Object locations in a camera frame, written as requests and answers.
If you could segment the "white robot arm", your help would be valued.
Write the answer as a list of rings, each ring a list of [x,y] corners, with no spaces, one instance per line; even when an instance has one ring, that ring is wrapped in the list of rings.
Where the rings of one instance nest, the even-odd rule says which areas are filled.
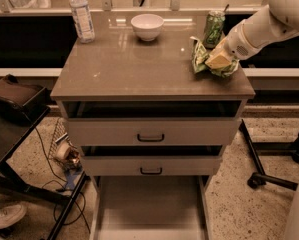
[[[265,46],[299,36],[299,0],[269,0],[268,4],[233,27],[213,49],[206,65],[229,66],[234,59],[246,60]],[[299,240],[299,184],[287,219],[283,240]]]

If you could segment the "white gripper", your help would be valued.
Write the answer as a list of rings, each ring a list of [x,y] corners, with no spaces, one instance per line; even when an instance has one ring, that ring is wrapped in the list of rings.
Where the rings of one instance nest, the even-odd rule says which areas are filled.
[[[232,57],[246,60],[262,49],[261,41],[257,35],[261,32],[260,24],[239,23],[233,27],[226,38],[209,53],[205,64],[211,69],[227,67]]]

